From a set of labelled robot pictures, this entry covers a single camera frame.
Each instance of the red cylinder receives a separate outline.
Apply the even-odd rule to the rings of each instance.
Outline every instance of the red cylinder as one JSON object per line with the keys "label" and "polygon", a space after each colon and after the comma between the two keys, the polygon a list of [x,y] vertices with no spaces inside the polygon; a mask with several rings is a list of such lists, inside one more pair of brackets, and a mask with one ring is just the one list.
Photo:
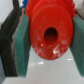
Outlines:
{"label": "red cylinder", "polygon": [[54,60],[67,51],[75,12],[72,0],[29,0],[26,14],[30,18],[30,41],[41,58]]}

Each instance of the dark green surface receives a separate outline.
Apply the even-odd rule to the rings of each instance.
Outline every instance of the dark green surface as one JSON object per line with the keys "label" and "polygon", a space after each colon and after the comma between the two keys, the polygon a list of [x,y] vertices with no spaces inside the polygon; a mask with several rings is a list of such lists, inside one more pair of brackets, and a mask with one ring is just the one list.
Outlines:
{"label": "dark green surface", "polygon": [[15,57],[19,76],[26,76],[29,59],[29,18],[24,15],[13,36]]}
{"label": "dark green surface", "polygon": [[70,47],[77,68],[84,76],[84,20],[78,15],[73,19],[74,36]]}

